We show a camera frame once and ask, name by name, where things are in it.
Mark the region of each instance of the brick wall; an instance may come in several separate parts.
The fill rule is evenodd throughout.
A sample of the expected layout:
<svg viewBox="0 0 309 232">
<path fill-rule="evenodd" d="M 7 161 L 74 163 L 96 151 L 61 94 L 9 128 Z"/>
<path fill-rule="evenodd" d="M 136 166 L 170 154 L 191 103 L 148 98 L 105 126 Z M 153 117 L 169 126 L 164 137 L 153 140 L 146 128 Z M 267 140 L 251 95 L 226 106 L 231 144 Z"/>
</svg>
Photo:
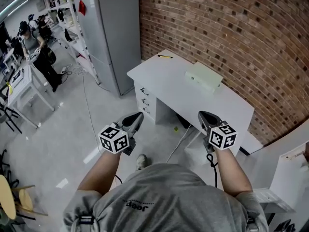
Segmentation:
<svg viewBox="0 0 309 232">
<path fill-rule="evenodd" d="M 254 108 L 263 144 L 309 115 L 309 0 L 140 0 L 142 58 L 200 61 Z"/>
</svg>

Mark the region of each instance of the gray t-shirt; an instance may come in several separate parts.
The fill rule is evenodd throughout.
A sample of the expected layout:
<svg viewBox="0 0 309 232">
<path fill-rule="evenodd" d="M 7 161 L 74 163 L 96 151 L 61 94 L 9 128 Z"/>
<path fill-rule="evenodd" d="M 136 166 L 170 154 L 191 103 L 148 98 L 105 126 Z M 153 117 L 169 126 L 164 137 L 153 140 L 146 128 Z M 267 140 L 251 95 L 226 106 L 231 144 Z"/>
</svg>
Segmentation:
<svg viewBox="0 0 309 232">
<path fill-rule="evenodd" d="M 100 232 L 245 232 L 248 215 L 260 232 L 268 231 L 252 192 L 233 198 L 184 167 L 155 164 L 135 172 L 104 196 L 76 191 L 64 211 L 64 223 L 68 231 L 79 231 L 72 226 L 74 221 L 93 216 L 98 222 L 93 231 Z"/>
<path fill-rule="evenodd" d="M 30 34 L 29 38 L 23 38 L 22 46 L 26 48 L 27 51 L 29 51 L 29 54 L 34 53 L 34 51 L 40 46 L 40 43 L 37 39 L 39 36 L 39 32 L 35 30 Z"/>
</svg>

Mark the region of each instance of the drawer handle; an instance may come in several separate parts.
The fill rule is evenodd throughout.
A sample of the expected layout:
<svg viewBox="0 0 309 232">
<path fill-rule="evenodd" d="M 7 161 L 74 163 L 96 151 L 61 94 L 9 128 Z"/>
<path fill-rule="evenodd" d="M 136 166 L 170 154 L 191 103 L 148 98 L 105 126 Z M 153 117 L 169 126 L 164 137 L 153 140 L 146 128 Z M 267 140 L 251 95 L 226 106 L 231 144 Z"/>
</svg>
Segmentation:
<svg viewBox="0 0 309 232">
<path fill-rule="evenodd" d="M 141 92 L 143 92 L 145 95 L 149 95 L 149 94 L 146 94 L 146 93 L 144 92 L 144 90 L 145 90 L 145 88 L 144 88 L 144 87 L 143 87 L 143 88 L 141 88 L 140 90 L 141 90 Z"/>
<path fill-rule="evenodd" d="M 146 113 L 149 114 L 149 112 L 147 112 L 146 109 L 147 109 L 147 107 L 143 107 L 143 110 L 144 110 Z"/>
<path fill-rule="evenodd" d="M 149 106 L 149 104 L 147 104 L 147 103 L 145 102 L 145 100 L 146 100 L 146 99 L 142 99 L 141 101 L 142 101 L 145 105 Z"/>
</svg>

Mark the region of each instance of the ceiling light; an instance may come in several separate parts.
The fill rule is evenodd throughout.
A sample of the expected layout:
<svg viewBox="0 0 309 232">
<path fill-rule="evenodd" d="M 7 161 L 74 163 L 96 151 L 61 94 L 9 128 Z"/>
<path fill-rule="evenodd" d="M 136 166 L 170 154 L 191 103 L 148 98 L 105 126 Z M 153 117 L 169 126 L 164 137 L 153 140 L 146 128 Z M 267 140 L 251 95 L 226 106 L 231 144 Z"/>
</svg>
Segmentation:
<svg viewBox="0 0 309 232">
<path fill-rule="evenodd" d="M 11 15 L 11 14 L 13 14 L 16 10 L 18 10 L 21 6 L 23 6 L 26 2 L 28 2 L 29 0 L 26 0 L 26 1 L 24 1 L 22 4 L 20 4 L 17 8 L 15 8 L 12 12 L 10 12 L 9 14 L 8 14 L 8 17 Z"/>
<path fill-rule="evenodd" d="M 10 9 L 12 6 L 14 6 L 14 4 L 15 4 L 16 2 L 18 2 L 18 1 L 20 1 L 20 0 L 14 0 L 14 1 L 11 2 L 7 7 L 5 7 L 4 10 L 2 10 L 2 11 L 0 12 L 0 17 L 1 17 L 8 9 Z"/>
</svg>

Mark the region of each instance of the backpack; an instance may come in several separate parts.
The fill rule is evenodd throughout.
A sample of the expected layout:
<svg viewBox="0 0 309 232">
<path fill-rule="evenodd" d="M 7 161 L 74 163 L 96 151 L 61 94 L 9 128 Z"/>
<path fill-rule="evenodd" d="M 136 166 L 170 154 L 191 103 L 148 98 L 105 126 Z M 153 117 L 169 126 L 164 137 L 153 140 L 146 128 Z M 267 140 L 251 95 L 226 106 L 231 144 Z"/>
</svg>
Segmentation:
<svg viewBox="0 0 309 232">
<path fill-rule="evenodd" d="M 22 40 L 22 44 L 24 47 L 26 47 L 25 45 L 25 39 Z M 44 54 L 45 58 L 47 59 L 47 61 L 52 65 L 56 62 L 57 57 L 54 54 L 54 52 L 52 51 L 52 49 L 50 49 L 47 45 L 45 45 L 42 49 L 41 49 L 42 54 Z"/>
</svg>

